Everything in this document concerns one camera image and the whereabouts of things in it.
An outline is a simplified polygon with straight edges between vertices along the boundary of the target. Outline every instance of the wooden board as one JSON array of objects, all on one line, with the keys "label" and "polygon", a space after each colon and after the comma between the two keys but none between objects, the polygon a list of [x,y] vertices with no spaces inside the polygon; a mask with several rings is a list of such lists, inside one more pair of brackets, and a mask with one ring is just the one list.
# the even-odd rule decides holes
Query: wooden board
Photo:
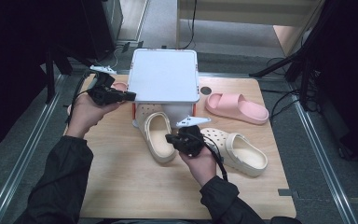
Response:
[{"label": "wooden board", "polygon": [[[128,76],[115,76],[127,81]],[[84,88],[90,83],[85,81]],[[240,92],[258,104],[263,98],[254,79],[201,77],[200,87],[213,92]],[[201,94],[197,116],[212,122],[200,125],[226,132],[244,134],[268,157],[268,167],[257,178],[227,167],[228,180],[238,186],[240,197],[264,219],[274,216],[295,217],[291,196],[280,196],[288,189],[281,158],[269,125],[253,125],[214,116],[204,110],[206,96]],[[127,102],[91,128],[86,139],[94,153],[89,184],[81,210],[82,217],[114,218],[210,218],[200,203],[200,186],[185,163],[177,156],[159,164],[153,160],[141,132],[131,124],[131,103]]]}]

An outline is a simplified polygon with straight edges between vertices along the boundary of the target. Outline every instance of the gray floor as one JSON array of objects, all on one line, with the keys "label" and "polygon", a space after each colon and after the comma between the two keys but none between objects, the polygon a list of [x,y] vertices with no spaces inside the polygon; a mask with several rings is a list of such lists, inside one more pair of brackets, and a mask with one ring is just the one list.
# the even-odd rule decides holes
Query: gray floor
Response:
[{"label": "gray floor", "polygon": [[[144,47],[160,48],[165,45],[168,48],[174,48],[175,28],[172,22],[175,22],[175,17],[170,10],[175,9],[175,4],[175,0],[150,1],[140,35],[140,40],[145,42]],[[182,43],[185,44],[188,35],[187,21],[182,21],[182,23],[184,30],[181,37]],[[269,59],[283,56],[270,26],[248,25],[243,26],[243,30],[240,30],[237,27],[238,24],[232,24],[232,32],[240,30],[238,31],[240,34],[227,35],[228,32],[231,33],[228,30],[229,25],[221,24],[225,29],[217,29],[218,25],[219,23],[213,24],[213,31],[208,29],[209,25],[205,22],[197,22],[195,26],[196,45],[194,50],[198,52],[199,70],[203,76],[215,76],[216,73],[219,73],[218,75],[223,77],[247,77],[246,74],[260,71],[268,66]],[[232,37],[236,39],[235,44],[232,45],[238,47],[226,46],[228,41],[234,40]],[[132,51],[133,49],[125,53],[117,52],[116,70],[130,68]],[[116,63],[116,59],[111,55],[100,63],[113,65]],[[24,209],[30,189],[43,173],[43,165],[48,152],[64,131],[66,119],[64,106],[70,104],[76,84],[86,69],[86,67],[75,63],[74,68],[75,72],[62,82],[57,105],[51,111],[46,128],[40,135],[39,142],[35,146],[19,185],[13,192],[12,199],[9,198],[11,199],[9,203],[5,203],[7,207],[2,208],[6,212],[1,217],[1,223],[12,223]],[[289,85],[281,75],[277,74],[271,74],[258,80],[263,90],[266,107],[271,111],[282,93],[268,90],[289,91]],[[27,140],[32,135],[40,114],[43,113],[46,96],[47,92],[44,90],[34,99],[32,105],[19,118],[6,139],[0,144],[0,193],[16,165],[18,157],[24,147],[28,146]],[[290,102],[292,102],[290,97],[285,98],[279,103],[277,110]],[[321,114],[308,113],[307,115],[311,118],[311,124],[323,145],[324,152],[337,176],[337,181],[341,184],[358,223],[358,160],[346,161],[339,156],[335,139]],[[340,214],[337,199],[333,197],[332,187],[326,181],[326,174],[321,168],[312,141],[310,141],[310,134],[306,132],[298,109],[292,106],[282,112],[274,119],[272,129],[287,181],[293,193],[297,218],[306,224],[350,223],[345,222],[345,218],[343,219]],[[100,219],[82,218],[80,223],[95,223],[97,221]]]}]

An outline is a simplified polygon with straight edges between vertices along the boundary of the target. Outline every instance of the black sleeve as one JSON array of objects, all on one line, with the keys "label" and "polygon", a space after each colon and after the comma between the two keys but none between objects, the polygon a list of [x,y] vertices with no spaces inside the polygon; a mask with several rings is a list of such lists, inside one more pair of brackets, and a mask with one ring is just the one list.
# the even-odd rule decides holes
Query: black sleeve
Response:
[{"label": "black sleeve", "polygon": [[238,197],[237,186],[218,176],[208,181],[200,193],[201,203],[208,208],[213,223],[265,224],[263,219]]},{"label": "black sleeve", "polygon": [[86,140],[63,136],[15,223],[77,223],[92,159]]}]

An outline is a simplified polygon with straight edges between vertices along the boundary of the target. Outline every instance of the shoe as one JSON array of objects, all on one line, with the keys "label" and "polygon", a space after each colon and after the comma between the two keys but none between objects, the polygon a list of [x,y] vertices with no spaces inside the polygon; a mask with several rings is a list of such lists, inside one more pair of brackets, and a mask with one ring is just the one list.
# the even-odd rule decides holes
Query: shoe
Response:
[{"label": "shoe", "polygon": [[171,133],[172,130],[162,106],[138,105],[135,119],[153,158],[160,163],[173,160],[176,150],[165,139],[165,134]]},{"label": "shoe", "polygon": [[237,93],[213,93],[206,99],[205,108],[215,115],[253,124],[264,124],[269,120],[269,111],[264,106]]},{"label": "shoe", "polygon": [[201,133],[206,137],[206,143],[212,144],[213,141],[217,145],[223,164],[253,177],[266,170],[267,156],[252,146],[242,134],[226,133],[214,128],[202,129]]}]

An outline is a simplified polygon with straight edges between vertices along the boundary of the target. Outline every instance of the person's left hand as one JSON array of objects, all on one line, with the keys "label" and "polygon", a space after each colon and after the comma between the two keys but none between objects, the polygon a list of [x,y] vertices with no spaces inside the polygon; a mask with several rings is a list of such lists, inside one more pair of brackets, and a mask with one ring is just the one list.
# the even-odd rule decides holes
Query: person's left hand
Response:
[{"label": "person's left hand", "polygon": [[72,118],[65,135],[84,138],[89,129],[96,125],[103,116],[116,110],[118,103],[111,105],[96,105],[88,94],[77,97]]}]

